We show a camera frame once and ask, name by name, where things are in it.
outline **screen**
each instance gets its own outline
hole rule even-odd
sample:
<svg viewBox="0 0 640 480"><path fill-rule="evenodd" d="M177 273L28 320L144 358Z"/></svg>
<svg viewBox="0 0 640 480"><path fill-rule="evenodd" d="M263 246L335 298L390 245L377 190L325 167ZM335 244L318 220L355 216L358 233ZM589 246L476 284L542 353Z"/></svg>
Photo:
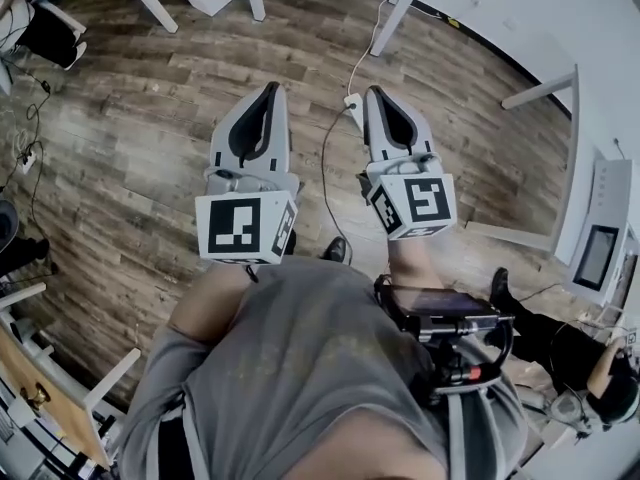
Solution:
<svg viewBox="0 0 640 480"><path fill-rule="evenodd" d="M459 316L493 314L483 301L454 290L429 290L395 287L396 302L409 311L423 315Z"/></svg>
<svg viewBox="0 0 640 480"><path fill-rule="evenodd" d="M607 275L613 249L618 237L617 228L593 226L574 283L600 291Z"/></svg>

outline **hand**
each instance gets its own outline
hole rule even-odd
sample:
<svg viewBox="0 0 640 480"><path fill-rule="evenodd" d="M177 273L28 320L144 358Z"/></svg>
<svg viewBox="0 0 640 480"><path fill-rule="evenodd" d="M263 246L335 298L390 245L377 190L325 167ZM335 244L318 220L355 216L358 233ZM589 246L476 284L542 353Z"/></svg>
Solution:
<svg viewBox="0 0 640 480"><path fill-rule="evenodd" d="M627 338L620 336L619 338L616 338L609 346L616 350L625 348L627 346Z"/></svg>

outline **black boot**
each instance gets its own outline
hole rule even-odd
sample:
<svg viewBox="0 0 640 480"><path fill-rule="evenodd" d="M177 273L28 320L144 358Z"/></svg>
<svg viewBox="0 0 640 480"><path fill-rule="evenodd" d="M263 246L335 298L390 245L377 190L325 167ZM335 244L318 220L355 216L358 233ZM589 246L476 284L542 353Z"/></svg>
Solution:
<svg viewBox="0 0 640 480"><path fill-rule="evenodd" d="M321 260L335 261L336 263L344 263L344 258L347 255L347 242L341 236L333 239L333 241L324 251L324 254L320 256Z"/></svg>
<svg viewBox="0 0 640 480"><path fill-rule="evenodd" d="M509 291L509 271L500 267L493 274L493 281L491 281L491 295L489 296L489 302L496 309L501 310L506 304L513 302L515 299Z"/></svg>
<svg viewBox="0 0 640 480"><path fill-rule="evenodd" d="M513 296L509 291L509 271L504 267L500 267L496 270L496 273L493 274L489 302L497 310L503 311L503 308L509 307L513 300ZM505 336L502 329L494 329L493 331L488 332L484 337L485 345L497 348L504 347L504 340Z"/></svg>
<svg viewBox="0 0 640 480"><path fill-rule="evenodd" d="M49 240L40 240L34 247L34 253L39 260L45 259L49 254Z"/></svg>

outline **strap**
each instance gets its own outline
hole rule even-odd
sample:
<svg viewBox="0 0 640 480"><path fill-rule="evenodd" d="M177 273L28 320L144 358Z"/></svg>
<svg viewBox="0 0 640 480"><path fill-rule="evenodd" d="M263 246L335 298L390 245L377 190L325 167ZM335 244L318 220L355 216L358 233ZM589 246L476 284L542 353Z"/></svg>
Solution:
<svg viewBox="0 0 640 480"><path fill-rule="evenodd" d="M449 395L447 401L449 404L449 479L466 480L462 399L460 395Z"/></svg>

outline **electronic device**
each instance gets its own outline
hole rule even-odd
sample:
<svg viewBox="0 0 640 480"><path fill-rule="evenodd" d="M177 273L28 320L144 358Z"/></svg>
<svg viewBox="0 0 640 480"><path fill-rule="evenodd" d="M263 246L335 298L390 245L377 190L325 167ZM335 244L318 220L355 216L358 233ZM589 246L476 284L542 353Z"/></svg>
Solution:
<svg viewBox="0 0 640 480"><path fill-rule="evenodd" d="M613 297L629 231L633 161L599 160L589 213L569 267L567 290L601 306Z"/></svg>
<svg viewBox="0 0 640 480"><path fill-rule="evenodd" d="M390 240L432 236L453 226L453 177L442 170L426 119L396 95L365 95L364 140L371 162L358 176Z"/></svg>
<svg viewBox="0 0 640 480"><path fill-rule="evenodd" d="M403 332L429 349L435 371L418 374L410 390L424 407L443 396L470 393L500 380L502 366L513 347L512 315L496 311L488 302L455 290L393 286L383 275L374 285L376 299ZM501 328L504 348L493 363L472 364L456 350L464 336Z"/></svg>
<svg viewBox="0 0 640 480"><path fill-rule="evenodd" d="M233 264L278 264L298 208L298 177L289 172L287 96L271 82L244 97L218 124L196 198L202 258Z"/></svg>

